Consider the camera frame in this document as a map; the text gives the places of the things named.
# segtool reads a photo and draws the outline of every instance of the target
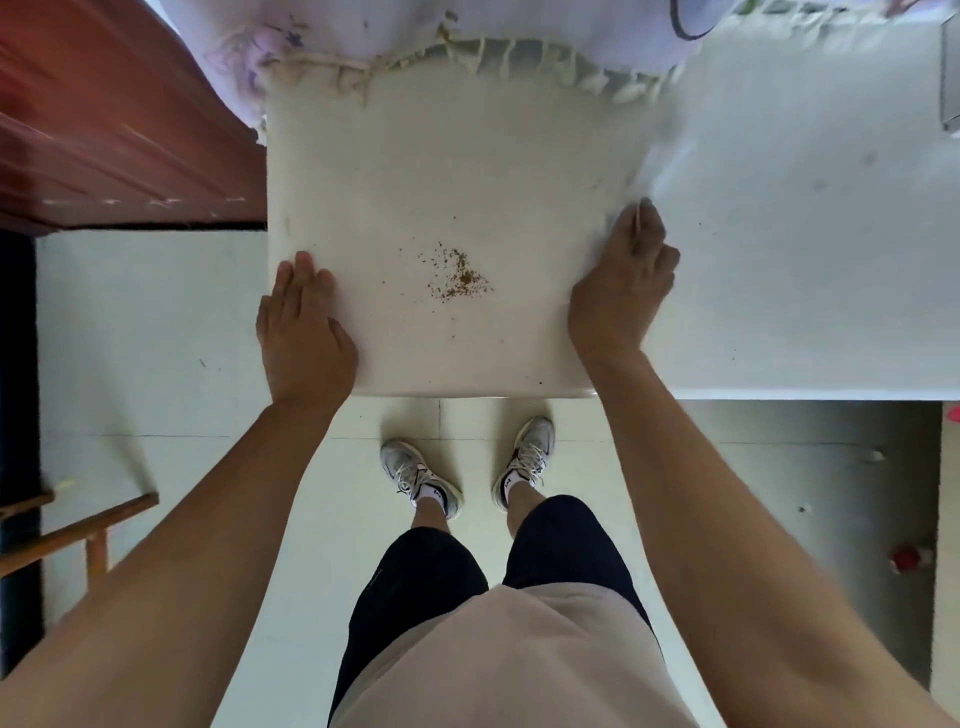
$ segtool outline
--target black shorts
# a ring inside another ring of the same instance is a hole
[[[578,582],[613,589],[650,620],[616,546],[587,505],[554,496],[520,525],[503,583],[514,589]],[[397,637],[489,588],[476,560],[436,528],[412,528],[387,549],[350,617],[330,717],[364,667]]]

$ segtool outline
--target foot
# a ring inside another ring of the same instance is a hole
[[[424,485],[436,488],[443,499],[444,515],[452,521],[464,506],[464,493],[426,467],[423,455],[414,446],[402,440],[391,440],[380,448],[380,464],[393,480],[397,492],[403,493],[417,507],[417,498]]]
[[[507,510],[508,486],[516,482],[527,482],[534,488],[542,486],[543,469],[553,452],[555,439],[553,423],[545,417],[535,417],[523,426],[514,441],[514,456],[493,482],[493,502],[501,511]]]

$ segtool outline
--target cabinet door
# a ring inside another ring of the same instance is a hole
[[[0,227],[264,222],[255,139],[140,0],[0,7]]]

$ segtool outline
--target white sock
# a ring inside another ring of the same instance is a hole
[[[523,475],[520,474],[520,471],[513,470],[507,473],[506,477],[503,478],[503,499],[509,504],[510,503],[510,489],[513,488],[517,483],[529,483]]]
[[[421,498],[426,498],[426,497],[432,497],[434,500],[440,503],[440,507],[443,508],[444,513],[446,513],[446,505],[444,504],[444,494],[441,492],[439,488],[423,483],[423,485],[421,485],[420,489],[417,491],[417,503],[420,503]]]

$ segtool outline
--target stain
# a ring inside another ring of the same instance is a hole
[[[427,290],[442,303],[462,296],[475,298],[492,291],[490,282],[470,265],[467,254],[448,248],[441,241],[437,242],[432,257],[418,255],[418,258],[433,266],[434,278],[427,283]]]

